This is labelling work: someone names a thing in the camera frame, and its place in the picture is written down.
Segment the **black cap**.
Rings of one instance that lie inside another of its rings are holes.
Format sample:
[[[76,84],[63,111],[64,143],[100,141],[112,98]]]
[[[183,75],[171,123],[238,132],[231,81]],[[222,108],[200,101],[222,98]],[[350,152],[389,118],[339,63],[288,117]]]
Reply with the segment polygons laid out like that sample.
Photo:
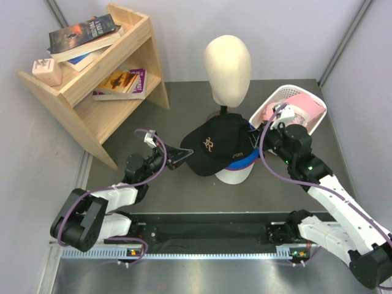
[[[249,122],[240,114],[217,115],[186,135],[180,147],[193,150],[186,164],[198,176],[212,176],[250,156]]]

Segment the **blue cap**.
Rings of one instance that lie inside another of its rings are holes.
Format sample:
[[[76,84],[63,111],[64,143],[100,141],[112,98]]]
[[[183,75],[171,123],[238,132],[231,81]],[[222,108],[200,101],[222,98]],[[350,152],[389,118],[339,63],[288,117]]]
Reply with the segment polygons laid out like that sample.
[[[225,169],[230,170],[230,171],[245,169],[245,168],[249,167],[250,165],[254,164],[259,156],[260,156],[260,154],[259,154],[258,147],[256,145],[254,145],[254,149],[250,155],[248,155],[247,157],[245,157],[241,160],[237,160],[236,162],[231,163]]]

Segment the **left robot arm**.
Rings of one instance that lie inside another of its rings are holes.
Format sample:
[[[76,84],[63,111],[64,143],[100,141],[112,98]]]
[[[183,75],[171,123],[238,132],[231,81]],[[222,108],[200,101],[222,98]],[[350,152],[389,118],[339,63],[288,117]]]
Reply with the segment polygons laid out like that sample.
[[[59,238],[63,246],[81,252],[112,237],[120,237],[126,243],[134,242],[138,238],[138,227],[132,224],[130,216],[116,210],[140,203],[149,189],[148,183],[164,167],[174,170],[193,153],[191,149],[158,143],[147,158],[131,154],[120,183],[95,192],[76,188],[70,193],[51,225],[51,237]]]

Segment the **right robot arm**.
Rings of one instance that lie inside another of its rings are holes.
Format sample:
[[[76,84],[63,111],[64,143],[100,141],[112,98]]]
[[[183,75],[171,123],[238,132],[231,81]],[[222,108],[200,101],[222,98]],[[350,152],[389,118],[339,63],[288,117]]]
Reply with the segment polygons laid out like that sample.
[[[287,166],[288,177],[317,200],[340,225],[336,230],[316,215],[302,209],[289,214],[286,235],[298,243],[317,243],[346,264],[354,277],[368,289],[382,288],[391,279],[391,232],[374,220],[343,188],[337,176],[312,152],[312,137],[299,124],[275,129],[266,124],[251,127],[251,142],[257,144],[260,158],[272,151]]]

